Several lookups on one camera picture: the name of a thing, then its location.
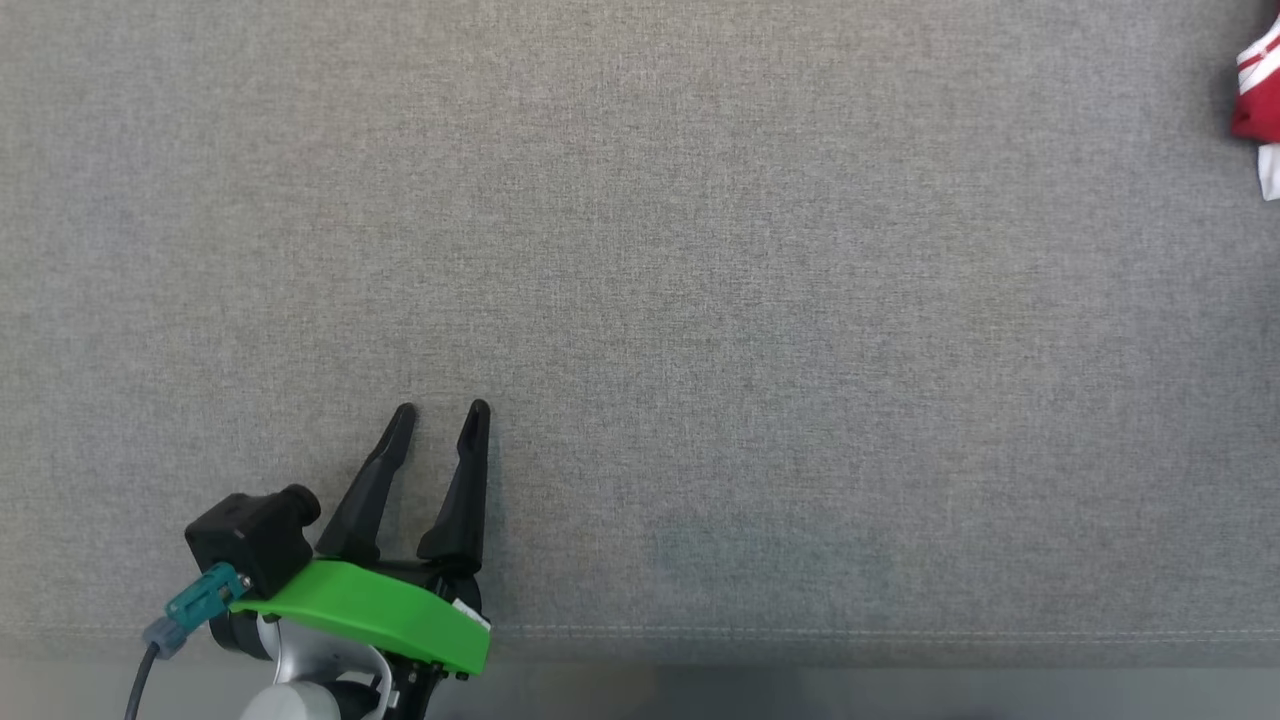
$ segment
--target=gray floor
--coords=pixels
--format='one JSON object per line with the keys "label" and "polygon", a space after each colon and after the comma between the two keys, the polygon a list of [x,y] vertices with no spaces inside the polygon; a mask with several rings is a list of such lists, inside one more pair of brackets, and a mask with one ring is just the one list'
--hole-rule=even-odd
{"label": "gray floor", "polygon": [[[113,717],[133,669],[0,660],[5,717]],[[141,720],[234,720],[268,664],[160,664]],[[497,665],[429,717],[1274,719],[1280,670],[837,670]]]}

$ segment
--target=robotic arm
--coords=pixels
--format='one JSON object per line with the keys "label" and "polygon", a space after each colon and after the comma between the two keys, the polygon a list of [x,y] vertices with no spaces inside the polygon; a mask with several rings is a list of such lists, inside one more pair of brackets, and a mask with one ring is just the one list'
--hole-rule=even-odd
{"label": "robotic arm", "polygon": [[[319,519],[320,503],[302,486],[233,495],[187,528],[201,571],[230,565],[246,588],[209,621],[214,639],[276,664],[274,684],[242,720],[421,720],[440,680],[484,670],[490,625],[475,574],[484,553],[489,405],[471,404],[453,482],[417,559],[383,560],[378,527],[416,419],[412,405],[396,410],[315,553],[302,528]],[[352,673],[374,680],[343,679]]]}

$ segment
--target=red cloth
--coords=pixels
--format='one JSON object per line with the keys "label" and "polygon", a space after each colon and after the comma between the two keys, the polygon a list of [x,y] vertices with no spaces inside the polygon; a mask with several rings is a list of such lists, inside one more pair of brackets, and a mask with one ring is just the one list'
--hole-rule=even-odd
{"label": "red cloth", "polygon": [[1258,142],[1280,142],[1280,18],[1236,58],[1239,96],[1231,133]]}

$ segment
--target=cable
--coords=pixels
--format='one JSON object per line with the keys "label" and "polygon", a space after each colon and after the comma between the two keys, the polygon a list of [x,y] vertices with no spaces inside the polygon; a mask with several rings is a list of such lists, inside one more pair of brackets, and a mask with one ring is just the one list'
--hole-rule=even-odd
{"label": "cable", "polygon": [[133,689],[129,691],[129,705],[124,707],[124,720],[137,720],[138,703],[142,702],[142,688],[147,687],[147,675],[151,674],[151,665],[155,664],[156,655],[159,653],[160,646],[156,643],[147,646],[147,652],[142,656],[142,662],[138,664],[138,675],[133,678]]}

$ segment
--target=teal connector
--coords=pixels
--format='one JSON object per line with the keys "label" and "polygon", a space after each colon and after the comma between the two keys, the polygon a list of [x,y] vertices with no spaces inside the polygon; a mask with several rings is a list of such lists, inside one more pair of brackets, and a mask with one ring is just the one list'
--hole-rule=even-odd
{"label": "teal connector", "polygon": [[236,569],[218,562],[198,580],[178,593],[165,606],[165,615],[191,634],[196,628],[227,612],[248,591],[248,578],[241,579]]}

